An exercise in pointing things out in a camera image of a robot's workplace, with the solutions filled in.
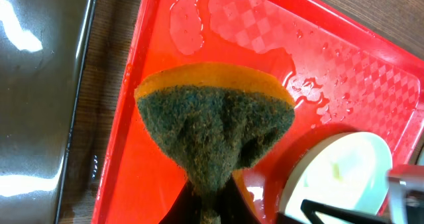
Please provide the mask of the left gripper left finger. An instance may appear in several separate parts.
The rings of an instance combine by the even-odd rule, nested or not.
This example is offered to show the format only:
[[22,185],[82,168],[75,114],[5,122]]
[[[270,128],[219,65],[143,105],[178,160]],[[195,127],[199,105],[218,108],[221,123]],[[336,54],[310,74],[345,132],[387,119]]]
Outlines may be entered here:
[[187,181],[174,204],[159,224],[200,224],[201,197]]

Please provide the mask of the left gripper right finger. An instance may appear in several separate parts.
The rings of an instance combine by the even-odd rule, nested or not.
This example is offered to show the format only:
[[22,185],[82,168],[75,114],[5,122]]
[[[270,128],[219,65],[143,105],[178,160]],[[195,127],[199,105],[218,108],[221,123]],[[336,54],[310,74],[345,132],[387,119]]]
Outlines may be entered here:
[[218,214],[221,224],[260,224],[233,177],[225,184],[218,196]]

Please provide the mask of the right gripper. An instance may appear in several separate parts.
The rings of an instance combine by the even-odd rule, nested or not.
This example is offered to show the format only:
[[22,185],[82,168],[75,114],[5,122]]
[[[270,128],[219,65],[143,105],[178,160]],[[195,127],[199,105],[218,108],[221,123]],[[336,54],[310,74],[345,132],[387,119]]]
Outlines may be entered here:
[[[423,200],[406,199],[405,208],[408,223],[423,223]],[[323,203],[317,203],[305,199],[302,201],[301,210],[306,214],[307,220],[312,224],[324,224],[325,222],[318,217],[318,213],[329,215],[341,221],[356,224],[392,224],[393,221],[376,215],[365,214],[358,211],[351,211],[333,207]]]

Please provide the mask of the white plate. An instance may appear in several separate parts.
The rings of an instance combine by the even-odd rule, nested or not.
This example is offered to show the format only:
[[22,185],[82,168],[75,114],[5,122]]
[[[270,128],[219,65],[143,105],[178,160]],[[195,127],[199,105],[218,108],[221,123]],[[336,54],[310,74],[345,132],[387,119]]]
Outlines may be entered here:
[[279,212],[308,223],[301,203],[318,203],[375,215],[388,192],[392,154],[386,141],[369,132],[333,135],[306,152],[282,190]]

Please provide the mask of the orange green scrub sponge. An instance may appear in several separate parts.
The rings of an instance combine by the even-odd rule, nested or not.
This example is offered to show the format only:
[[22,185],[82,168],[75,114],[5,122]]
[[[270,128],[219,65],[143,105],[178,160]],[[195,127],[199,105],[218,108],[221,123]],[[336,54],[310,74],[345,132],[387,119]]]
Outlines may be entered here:
[[218,62],[149,75],[134,99],[151,139],[201,197],[200,223],[221,223],[218,196],[234,171],[256,165],[295,119],[295,103],[274,76]]

